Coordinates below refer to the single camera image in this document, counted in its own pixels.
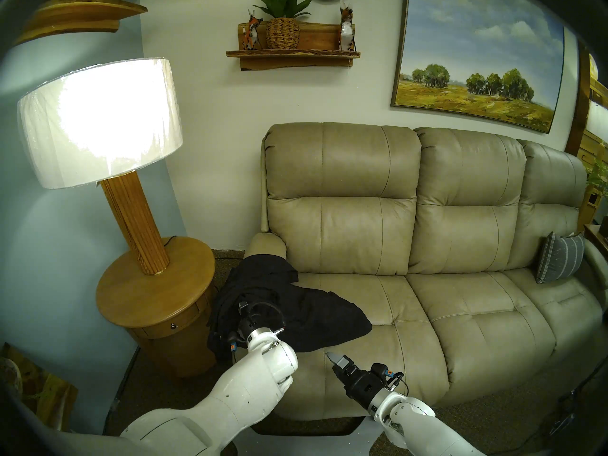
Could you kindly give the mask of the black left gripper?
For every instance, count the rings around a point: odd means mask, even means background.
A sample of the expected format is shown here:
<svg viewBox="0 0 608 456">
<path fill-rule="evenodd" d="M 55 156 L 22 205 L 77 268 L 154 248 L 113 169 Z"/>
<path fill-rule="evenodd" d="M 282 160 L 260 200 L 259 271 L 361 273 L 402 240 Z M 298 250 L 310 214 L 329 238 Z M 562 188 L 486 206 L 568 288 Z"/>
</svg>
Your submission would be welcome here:
<svg viewBox="0 0 608 456">
<path fill-rule="evenodd" d="M 238 335 L 241 341 L 249 341 L 249 336 L 260 328 L 266 328 L 266 320 L 261 314 L 250 314 L 250 304 L 240 302 L 239 314 L 242 317 L 238 324 Z"/>
</svg>

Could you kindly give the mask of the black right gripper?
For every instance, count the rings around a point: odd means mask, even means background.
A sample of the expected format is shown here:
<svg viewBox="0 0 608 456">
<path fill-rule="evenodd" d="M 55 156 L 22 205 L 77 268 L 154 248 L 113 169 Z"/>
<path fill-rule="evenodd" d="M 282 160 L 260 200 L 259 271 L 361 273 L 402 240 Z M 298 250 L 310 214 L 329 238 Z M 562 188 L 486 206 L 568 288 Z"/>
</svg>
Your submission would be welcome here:
<svg viewBox="0 0 608 456">
<path fill-rule="evenodd" d="M 355 400 L 363 409 L 369 409 L 375 396 L 386 386 L 386 365 L 374 363 L 371 370 L 360 369 L 345 354 L 326 352 L 326 357 L 343 371 L 343 384 L 346 395 Z"/>
</svg>

